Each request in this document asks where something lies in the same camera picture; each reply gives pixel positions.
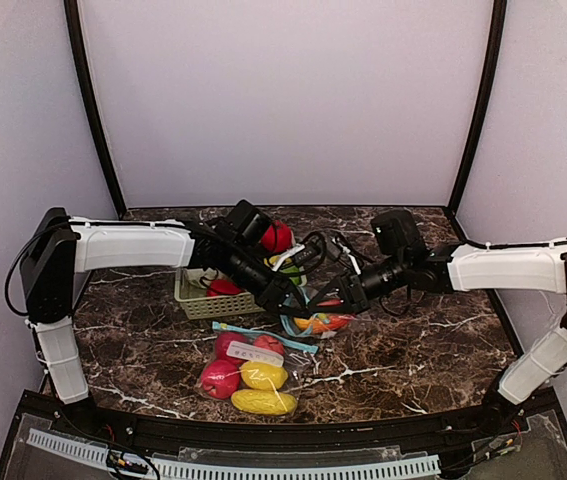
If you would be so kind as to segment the dark purple fruit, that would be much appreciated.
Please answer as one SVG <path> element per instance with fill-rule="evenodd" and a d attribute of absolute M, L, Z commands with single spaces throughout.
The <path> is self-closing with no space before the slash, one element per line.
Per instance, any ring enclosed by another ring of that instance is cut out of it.
<path fill-rule="evenodd" d="M 317 303 L 318 307 L 336 307 L 341 306 L 343 301 L 339 298 L 323 299 Z"/>

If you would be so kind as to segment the red apple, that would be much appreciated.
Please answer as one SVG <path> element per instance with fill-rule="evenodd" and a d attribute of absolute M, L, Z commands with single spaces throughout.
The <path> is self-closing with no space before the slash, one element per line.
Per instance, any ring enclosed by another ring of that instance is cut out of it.
<path fill-rule="evenodd" d="M 241 376 L 236 365 L 227 360 L 215 360 L 200 376 L 200 388 L 212 398 L 228 399 L 239 387 Z"/>

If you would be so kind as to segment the pink-red wrinkled fruit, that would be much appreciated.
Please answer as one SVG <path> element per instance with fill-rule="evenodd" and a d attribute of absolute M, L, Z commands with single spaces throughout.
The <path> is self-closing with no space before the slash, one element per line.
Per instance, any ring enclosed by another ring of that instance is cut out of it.
<path fill-rule="evenodd" d="M 215 359 L 225 360 L 235 366 L 240 366 L 243 363 L 243 360 L 232 357 L 228 354 L 228 349 L 233 341 L 243 344 L 250 343 L 249 339 L 240 333 L 236 333 L 236 332 L 219 333 L 214 345 Z"/>

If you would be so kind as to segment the large clear zip bag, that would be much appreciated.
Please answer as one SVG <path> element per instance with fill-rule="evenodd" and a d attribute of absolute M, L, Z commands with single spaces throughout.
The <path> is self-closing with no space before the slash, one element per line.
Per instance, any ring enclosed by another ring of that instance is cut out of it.
<path fill-rule="evenodd" d="M 212 329 L 212 354 L 195 384 L 197 391 L 243 413 L 291 415 L 298 406 L 303 373 L 318 347 L 218 321 Z"/>

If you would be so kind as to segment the small clear zip bag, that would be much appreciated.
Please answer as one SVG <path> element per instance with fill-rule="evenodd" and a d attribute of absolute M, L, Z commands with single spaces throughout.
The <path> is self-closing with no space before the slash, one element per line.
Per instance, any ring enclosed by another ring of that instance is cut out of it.
<path fill-rule="evenodd" d="M 318 293 L 316 289 L 309 287 L 301 287 L 300 290 L 308 303 L 309 300 Z M 320 302 L 319 306 L 332 307 L 339 306 L 340 303 L 340 300 L 335 294 L 329 294 L 327 299 Z M 347 313 L 320 311 L 312 314 L 309 318 L 280 315 L 279 319 L 283 330 L 289 336 L 295 338 L 309 338 L 326 337 L 329 336 L 328 334 L 330 332 L 336 333 L 341 331 L 357 320 L 357 316 Z"/>

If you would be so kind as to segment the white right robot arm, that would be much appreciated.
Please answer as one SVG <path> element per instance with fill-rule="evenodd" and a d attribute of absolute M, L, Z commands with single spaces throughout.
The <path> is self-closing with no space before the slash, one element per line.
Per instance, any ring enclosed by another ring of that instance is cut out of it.
<path fill-rule="evenodd" d="M 567 365 L 567 237 L 518 244 L 426 245 L 412 214 L 391 209 L 371 222 L 385 259 L 344 273 L 307 302 L 312 313 L 359 314 L 372 301 L 408 287 L 428 293 L 527 290 L 562 295 L 563 316 L 531 349 L 499 374 L 485 404 L 513 408 Z"/>

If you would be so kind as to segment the yellow lemon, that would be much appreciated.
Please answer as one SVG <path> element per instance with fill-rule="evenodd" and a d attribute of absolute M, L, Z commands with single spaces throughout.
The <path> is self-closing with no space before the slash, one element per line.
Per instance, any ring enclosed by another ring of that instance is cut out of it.
<path fill-rule="evenodd" d="M 262 391 L 277 391 L 288 380 L 288 373 L 282 366 L 255 361 L 243 363 L 240 375 L 247 387 Z"/>

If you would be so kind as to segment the green perforated plastic basket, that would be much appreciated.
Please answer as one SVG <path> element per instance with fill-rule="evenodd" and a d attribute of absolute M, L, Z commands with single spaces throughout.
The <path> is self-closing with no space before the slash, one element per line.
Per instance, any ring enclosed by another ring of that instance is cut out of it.
<path fill-rule="evenodd" d="M 196 288 L 185 280 L 186 269 L 215 270 L 216 279 L 230 280 L 243 292 L 233 296 L 207 297 L 206 289 Z M 177 270 L 174 298 L 191 320 L 260 313 L 265 310 L 255 303 L 255 290 L 266 280 L 274 278 L 289 280 L 240 247 L 204 239 L 195 247 L 195 265 Z"/>

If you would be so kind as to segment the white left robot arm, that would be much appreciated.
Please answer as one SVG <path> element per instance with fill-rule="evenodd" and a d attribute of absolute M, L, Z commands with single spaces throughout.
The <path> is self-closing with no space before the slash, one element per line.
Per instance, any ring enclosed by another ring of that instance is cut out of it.
<path fill-rule="evenodd" d="M 40 363 L 65 406 L 91 400 L 74 326 L 99 283 L 114 289 L 165 279 L 186 268 L 214 270 L 272 314 L 306 302 L 290 273 L 266 266 L 259 243 L 273 221 L 246 200 L 211 219 L 100 220 L 49 209 L 8 267 L 8 309 L 32 330 Z"/>

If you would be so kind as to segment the orange pepper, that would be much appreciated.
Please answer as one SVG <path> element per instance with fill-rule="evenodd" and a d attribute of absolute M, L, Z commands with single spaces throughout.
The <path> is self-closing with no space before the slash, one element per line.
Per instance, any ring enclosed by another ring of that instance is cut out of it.
<path fill-rule="evenodd" d="M 293 318 L 293 322 L 301 334 L 312 336 L 343 329 L 354 319 L 352 315 L 315 314 L 309 319 Z"/>

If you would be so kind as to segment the yellow wrinkled banana-like fruit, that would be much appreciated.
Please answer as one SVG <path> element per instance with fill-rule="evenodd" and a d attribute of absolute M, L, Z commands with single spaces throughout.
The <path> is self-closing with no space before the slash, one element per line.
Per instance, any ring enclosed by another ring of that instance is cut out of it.
<path fill-rule="evenodd" d="M 297 407 L 294 396 L 277 391 L 242 389 L 234 392 L 230 400 L 238 410 L 257 415 L 287 415 Z"/>

